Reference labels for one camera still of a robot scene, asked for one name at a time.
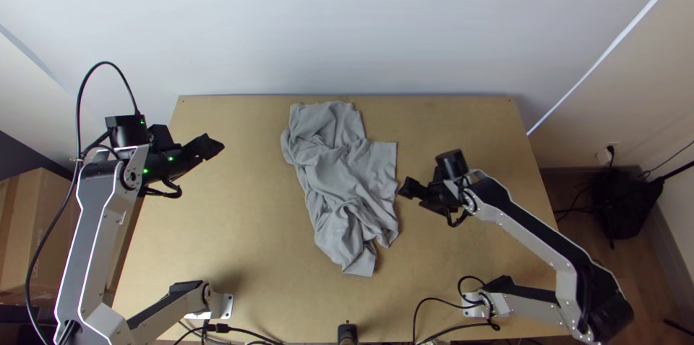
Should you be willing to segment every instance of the wooden table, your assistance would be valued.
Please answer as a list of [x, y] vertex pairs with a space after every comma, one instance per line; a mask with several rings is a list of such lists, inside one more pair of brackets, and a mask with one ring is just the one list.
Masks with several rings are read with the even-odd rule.
[[[556, 228], [515, 101], [503, 97], [192, 96], [180, 97], [173, 138], [186, 143], [207, 132], [226, 149], [178, 180], [178, 200], [145, 201], [124, 264], [114, 308], [126, 317], [156, 302], [177, 281], [210, 280], [233, 292], [229, 325], [286, 342], [334, 342], [339, 324], [359, 326], [360, 341], [411, 341], [419, 300], [460, 302], [463, 275], [485, 281], [511, 275], [527, 286], [554, 288], [554, 272], [500, 227], [469, 218], [456, 229], [443, 217], [398, 197], [400, 236], [379, 247], [371, 278], [342, 274], [313, 242], [313, 228], [294, 167], [280, 151], [293, 103], [341, 99], [361, 112], [367, 136], [398, 143], [398, 182], [428, 182], [434, 157], [461, 148], [514, 201]], [[466, 284], [472, 290], [477, 284]], [[566, 334], [525, 317], [452, 332], [443, 339]], [[417, 338], [478, 322], [462, 310], [425, 304]], [[162, 338], [183, 333], [175, 325]], [[230, 340], [250, 337], [228, 334]]]

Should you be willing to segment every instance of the wall socket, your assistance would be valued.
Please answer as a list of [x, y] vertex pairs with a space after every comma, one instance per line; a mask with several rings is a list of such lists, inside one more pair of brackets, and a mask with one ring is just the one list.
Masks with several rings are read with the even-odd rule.
[[610, 145], [614, 148], [614, 156], [617, 155], [617, 148], [619, 147], [620, 142], [607, 142], [604, 148], [595, 153], [595, 160], [600, 166], [607, 166], [609, 165], [610, 161], [612, 161], [612, 154], [609, 152], [609, 150], [607, 150], [607, 146]]

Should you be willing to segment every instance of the cardboard box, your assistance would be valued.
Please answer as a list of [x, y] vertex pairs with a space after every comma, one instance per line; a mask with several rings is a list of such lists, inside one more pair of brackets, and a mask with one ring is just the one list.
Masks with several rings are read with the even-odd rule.
[[[0, 303], [24, 304], [29, 262], [69, 185], [70, 181], [45, 169], [0, 181]], [[79, 216], [73, 195], [34, 267], [31, 296], [36, 306], [55, 304]]]

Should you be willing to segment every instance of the wrinkled gray t-shirt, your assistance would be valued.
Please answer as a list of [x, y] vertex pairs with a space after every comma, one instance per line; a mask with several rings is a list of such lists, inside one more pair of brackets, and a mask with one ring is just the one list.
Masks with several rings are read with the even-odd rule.
[[369, 141], [354, 105], [331, 101], [292, 105], [280, 144], [304, 189], [316, 245], [344, 273], [371, 276], [373, 240], [389, 247], [398, 236], [396, 143]]

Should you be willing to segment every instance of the floor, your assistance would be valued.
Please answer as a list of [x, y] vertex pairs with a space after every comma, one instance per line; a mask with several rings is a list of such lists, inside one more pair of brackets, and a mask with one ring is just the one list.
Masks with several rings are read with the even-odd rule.
[[[555, 210], [568, 208], [578, 190], [585, 186], [591, 174], [586, 172], [543, 171], [542, 179], [549, 201]], [[577, 206], [590, 205], [588, 195], [582, 197]], [[559, 223], [559, 230], [585, 249], [593, 259], [610, 269], [617, 277], [622, 290], [631, 303], [635, 319], [610, 345], [687, 345], [694, 338], [663, 324], [668, 318], [683, 323], [674, 308], [663, 270], [656, 259], [651, 242], [645, 233], [616, 242], [611, 250], [601, 229], [590, 215], [572, 213]], [[570, 336], [536, 338], [542, 345], [580, 344]], [[533, 344], [528, 339], [510, 338], [508, 342], [496, 340], [476, 344]]]

